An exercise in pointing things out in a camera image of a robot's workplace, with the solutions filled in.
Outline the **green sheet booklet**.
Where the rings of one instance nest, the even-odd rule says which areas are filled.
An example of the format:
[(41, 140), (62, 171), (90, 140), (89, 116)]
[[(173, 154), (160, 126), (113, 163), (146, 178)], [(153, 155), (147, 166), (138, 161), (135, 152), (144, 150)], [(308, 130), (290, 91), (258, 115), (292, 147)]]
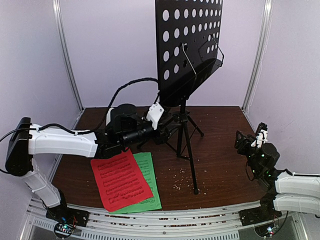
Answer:
[(162, 209), (152, 154), (150, 152), (140, 152), (133, 154), (133, 156), (143, 174), (144, 179), (146, 180), (152, 191), (153, 197), (150, 197), (137, 204), (123, 207), (117, 211), (112, 212), (112, 214), (133, 214)]

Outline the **white metronome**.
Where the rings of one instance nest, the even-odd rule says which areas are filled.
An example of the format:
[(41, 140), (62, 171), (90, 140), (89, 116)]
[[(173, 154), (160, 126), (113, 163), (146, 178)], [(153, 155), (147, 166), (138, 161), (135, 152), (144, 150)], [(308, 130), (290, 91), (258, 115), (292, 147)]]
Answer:
[(111, 118), (111, 113), (113, 111), (114, 107), (111, 107), (106, 114), (106, 121), (105, 121), (105, 126), (107, 127), (112, 123), (112, 118)]

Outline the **red music sheet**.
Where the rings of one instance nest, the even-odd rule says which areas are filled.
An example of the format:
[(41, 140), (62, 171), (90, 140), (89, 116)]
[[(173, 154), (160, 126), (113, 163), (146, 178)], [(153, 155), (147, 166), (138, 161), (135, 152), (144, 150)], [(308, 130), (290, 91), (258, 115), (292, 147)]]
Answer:
[(108, 212), (138, 204), (154, 195), (132, 152), (90, 161), (103, 207)]

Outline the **black music stand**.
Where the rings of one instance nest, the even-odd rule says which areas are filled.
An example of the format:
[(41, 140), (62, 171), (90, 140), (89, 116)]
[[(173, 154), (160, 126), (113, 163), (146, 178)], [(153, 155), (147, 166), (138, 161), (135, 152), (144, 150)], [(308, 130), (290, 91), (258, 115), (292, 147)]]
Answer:
[(178, 118), (176, 156), (190, 163), (194, 194), (199, 193), (188, 124), (204, 133), (187, 110), (190, 96), (220, 67), (222, 0), (157, 0), (155, 30), (158, 101)]

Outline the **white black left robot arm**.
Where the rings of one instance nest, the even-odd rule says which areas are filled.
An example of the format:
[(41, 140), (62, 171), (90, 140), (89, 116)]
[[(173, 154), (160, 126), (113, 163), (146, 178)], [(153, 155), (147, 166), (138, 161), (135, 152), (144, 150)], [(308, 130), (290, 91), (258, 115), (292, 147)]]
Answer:
[(69, 224), (79, 214), (69, 208), (63, 192), (48, 182), (39, 170), (34, 156), (38, 154), (75, 155), (90, 159), (110, 159), (129, 150), (137, 143), (153, 139), (164, 143), (170, 136), (167, 125), (169, 107), (158, 102), (149, 107), (144, 116), (137, 114), (133, 104), (111, 107), (103, 120), (106, 126), (93, 130), (70, 130), (58, 123), (44, 126), (32, 124), (23, 117), (10, 137), (5, 174), (20, 177), (43, 202), (50, 218)]

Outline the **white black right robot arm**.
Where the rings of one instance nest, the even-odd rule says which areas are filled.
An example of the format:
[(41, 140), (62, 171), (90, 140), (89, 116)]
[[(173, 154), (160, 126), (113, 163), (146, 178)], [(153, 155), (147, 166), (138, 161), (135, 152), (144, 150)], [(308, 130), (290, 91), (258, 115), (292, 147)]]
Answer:
[(320, 216), (320, 176), (276, 169), (280, 158), (276, 147), (268, 142), (268, 132), (261, 129), (256, 135), (236, 132), (234, 147), (247, 159), (245, 170), (252, 173), (265, 190), (259, 206), (239, 212), (243, 226), (279, 218), (283, 212)]

